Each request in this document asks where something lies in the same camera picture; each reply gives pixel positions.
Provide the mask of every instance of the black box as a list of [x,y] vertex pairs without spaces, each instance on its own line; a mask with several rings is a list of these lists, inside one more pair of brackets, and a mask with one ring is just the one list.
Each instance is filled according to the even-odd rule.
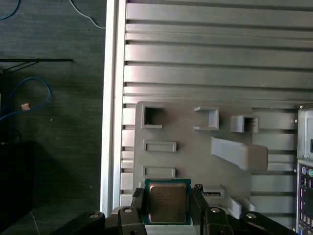
[[0,233],[32,210],[34,143],[0,144]]

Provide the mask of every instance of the ribbed metal panel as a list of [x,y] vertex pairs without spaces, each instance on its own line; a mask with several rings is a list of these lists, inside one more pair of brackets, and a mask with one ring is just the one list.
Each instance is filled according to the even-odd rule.
[[313,100],[310,0],[120,1],[115,88],[122,126],[114,151],[113,206],[131,201],[134,105],[139,101],[248,105],[260,117],[254,144],[269,148],[268,172],[254,173],[259,212],[293,226],[295,104]]

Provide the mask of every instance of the metal bolt head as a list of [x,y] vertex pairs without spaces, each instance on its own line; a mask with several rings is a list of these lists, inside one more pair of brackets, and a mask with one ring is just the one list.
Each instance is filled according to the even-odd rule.
[[255,218],[256,218],[256,215],[255,215],[255,214],[252,214],[252,213],[248,213],[248,214],[246,214],[246,216],[247,216],[249,219],[255,219]]
[[99,217],[99,214],[91,214],[90,216],[89,216],[91,219],[95,219],[95,218],[98,218]]
[[126,208],[126,209],[124,209],[124,211],[125,211],[126,213],[130,213],[130,212],[133,211],[133,209],[132,209],[132,208]]
[[218,208],[212,208],[211,211],[212,211],[213,213],[218,213],[218,212],[220,212],[220,210],[219,210]]

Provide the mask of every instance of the metal sheet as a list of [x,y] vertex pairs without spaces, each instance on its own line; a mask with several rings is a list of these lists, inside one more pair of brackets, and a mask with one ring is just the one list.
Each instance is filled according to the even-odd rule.
[[287,228],[290,228],[292,229],[293,226],[294,226],[294,221],[295,221],[295,218],[293,217],[276,217],[276,216],[268,216],[270,219],[276,221],[277,223],[280,223],[282,225],[284,225],[285,227]]
[[277,6],[280,8],[283,7],[313,7],[311,0],[167,0],[168,2],[192,2],[192,3],[207,3],[207,4],[230,4],[237,5],[240,7],[243,6]]
[[313,60],[313,55],[309,51],[142,44],[126,45],[125,60],[149,63],[310,70],[312,68],[310,61]]
[[269,150],[296,150],[294,134],[253,134],[253,143]]
[[102,116],[102,143],[101,143],[101,185],[100,185],[100,211],[110,214],[112,211],[112,136],[113,130],[113,85],[115,61],[115,10],[117,1],[107,1],[106,37],[105,37],[105,70],[103,88],[103,116]]
[[122,167],[122,169],[133,169],[134,161],[133,160],[122,160],[121,167]]
[[133,197],[130,194],[122,194],[121,195],[121,206],[130,206],[132,204]]
[[128,20],[311,28],[311,12],[129,3]]
[[252,192],[293,192],[292,175],[252,175]]
[[294,171],[293,163],[269,163],[268,171]]
[[228,99],[268,99],[268,100],[286,100],[299,99],[307,100],[313,99],[312,92],[290,92],[288,90],[266,90],[266,89],[247,89],[247,88],[232,88],[232,87],[191,87],[183,86],[131,86],[124,88],[124,94],[137,95],[157,95],[157,96],[184,96],[184,97],[208,97],[208,98],[228,98]]
[[260,129],[294,130],[297,127],[295,113],[254,112],[260,118]]
[[269,163],[293,163],[296,159],[295,155],[289,154],[269,154],[268,162]]
[[312,89],[309,72],[174,66],[125,66],[125,82]]
[[126,25],[126,31],[131,33],[180,33],[180,34],[221,34],[221,35],[240,35],[252,37],[268,37],[272,38],[289,38],[289,40],[301,39],[304,42],[306,39],[313,38],[311,31],[297,31],[296,33],[288,29],[276,30],[273,28],[252,28],[252,27],[229,27],[217,25],[184,25],[184,24],[142,24],[129,23]]
[[259,213],[293,213],[291,196],[252,196],[251,202]]
[[123,147],[133,147],[134,146],[134,130],[123,130],[122,131],[122,146]]
[[[115,12],[119,17],[115,19],[119,29],[117,63],[109,65],[106,60],[113,70],[105,68],[117,83],[114,167],[120,170],[121,166],[130,166],[134,158],[134,132],[129,130],[134,125],[134,110],[123,110],[123,105],[210,101],[261,108],[257,109],[260,128],[266,134],[254,135],[254,144],[280,153],[269,155],[267,174],[289,173],[294,160],[291,151],[295,150],[291,133],[297,129],[293,122],[296,115],[290,110],[313,100],[309,91],[313,89],[313,2],[167,0],[155,4],[154,0],[145,0],[144,4],[129,3],[126,10],[127,2],[122,1]],[[122,131],[122,125],[127,125],[127,130]],[[123,181],[118,174],[114,174],[115,205],[122,198],[119,184]],[[290,188],[283,185],[281,192],[286,193]],[[293,212],[289,207],[292,197],[277,196],[280,192],[272,190],[275,188],[260,185],[255,192],[268,196],[252,196],[252,202],[256,200],[257,208],[269,215],[280,213],[280,223],[290,224],[290,218],[284,215]]]
[[199,45],[232,45],[250,47],[277,47],[277,48],[312,48],[312,41],[300,43],[300,40],[284,40],[281,38],[261,38],[244,35],[201,35],[186,34],[161,34],[161,33],[126,33],[127,41],[136,42],[164,42],[164,43],[186,43]]
[[122,152],[122,159],[134,159],[134,152],[133,151],[123,151]]
[[135,113],[134,109],[125,108],[123,109],[123,125],[134,125],[135,123]]
[[121,190],[133,189],[133,174],[121,173]]

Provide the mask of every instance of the white cable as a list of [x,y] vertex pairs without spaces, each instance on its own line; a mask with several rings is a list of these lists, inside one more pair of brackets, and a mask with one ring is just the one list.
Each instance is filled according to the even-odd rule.
[[31,214],[31,217],[33,217],[33,220],[34,220],[34,223],[35,223],[35,226],[36,226],[36,229],[37,229],[38,235],[40,235],[40,231],[39,231],[39,228],[38,228],[37,222],[36,222],[36,220],[35,220],[35,216],[33,215],[33,212],[32,212],[32,211],[30,212],[30,214]]
[[88,18],[88,19],[94,24],[94,26],[96,26],[97,28],[105,29],[105,27],[101,27],[101,26],[97,25],[97,24],[95,23],[95,21],[94,21],[91,17],[86,16],[86,15],[84,15],[83,13],[81,13],[81,12],[77,9],[77,7],[74,5],[74,3],[73,3],[72,0],[69,0],[69,2],[70,2],[70,4],[72,4],[72,6],[74,7],[74,9],[75,9],[80,15],[82,15],[83,17]]

